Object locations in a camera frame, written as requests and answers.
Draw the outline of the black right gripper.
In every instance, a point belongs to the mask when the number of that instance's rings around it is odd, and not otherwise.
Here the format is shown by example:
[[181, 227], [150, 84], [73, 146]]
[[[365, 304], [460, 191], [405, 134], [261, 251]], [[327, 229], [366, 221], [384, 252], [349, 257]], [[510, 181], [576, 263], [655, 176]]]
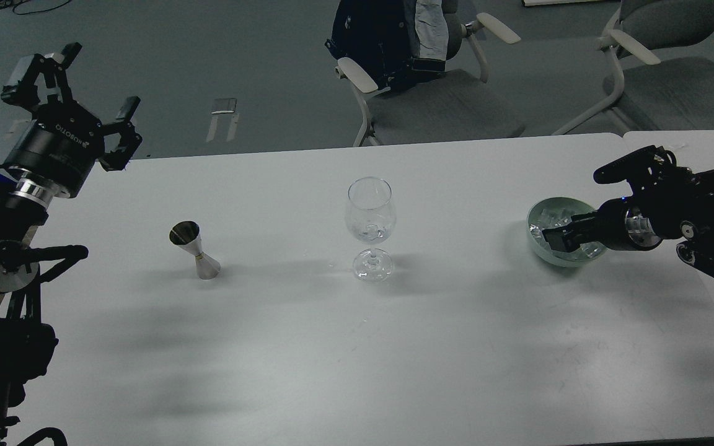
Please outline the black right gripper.
[[[542, 234], [550, 249], [569, 255], [600, 255], [606, 248], [650, 251], [663, 242], [651, 220], [630, 198], [606, 201], [597, 212], [572, 215], [566, 225], [543, 229]], [[579, 239], [598, 239], [600, 243]]]

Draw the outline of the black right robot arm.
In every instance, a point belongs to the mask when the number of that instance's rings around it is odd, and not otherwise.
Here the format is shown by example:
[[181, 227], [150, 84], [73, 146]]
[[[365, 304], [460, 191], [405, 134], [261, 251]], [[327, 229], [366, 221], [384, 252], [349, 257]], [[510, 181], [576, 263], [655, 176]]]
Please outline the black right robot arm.
[[677, 240], [679, 259], [714, 278], [714, 170], [692, 172], [678, 166], [673, 152], [649, 145], [599, 167], [593, 180], [626, 181], [632, 194], [544, 229], [550, 248], [573, 252], [598, 242], [617, 251], [651, 251]]

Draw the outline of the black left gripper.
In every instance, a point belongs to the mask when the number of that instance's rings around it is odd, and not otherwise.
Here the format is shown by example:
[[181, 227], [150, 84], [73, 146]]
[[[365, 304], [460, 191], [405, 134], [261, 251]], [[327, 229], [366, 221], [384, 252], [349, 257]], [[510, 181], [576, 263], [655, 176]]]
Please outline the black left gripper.
[[[75, 198], [97, 159], [104, 170], [124, 170], [143, 139], [131, 121], [141, 99], [125, 99], [113, 122], [103, 124], [72, 97], [66, 71], [81, 51], [78, 42], [60, 53], [22, 57], [2, 87], [1, 99], [29, 111], [32, 120], [3, 162], [12, 176], [18, 170], [35, 174], [59, 187], [59, 195]], [[49, 90], [38, 96], [38, 78]], [[104, 137], [117, 134], [116, 149], [105, 152]]]

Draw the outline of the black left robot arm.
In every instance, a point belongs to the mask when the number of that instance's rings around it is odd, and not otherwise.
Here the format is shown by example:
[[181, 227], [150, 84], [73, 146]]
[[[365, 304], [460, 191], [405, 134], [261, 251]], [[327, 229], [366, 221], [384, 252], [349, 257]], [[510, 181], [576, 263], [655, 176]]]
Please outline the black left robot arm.
[[46, 374], [58, 344], [42, 322], [42, 285], [89, 254], [82, 245], [34, 248], [31, 239], [54, 198], [76, 197], [95, 164], [123, 170], [143, 140], [131, 123], [138, 97], [107, 124], [73, 98], [67, 70], [80, 51], [74, 42], [25, 56], [2, 89], [2, 101], [31, 120], [0, 164], [0, 445], [18, 423], [9, 409], [23, 403], [28, 381]]

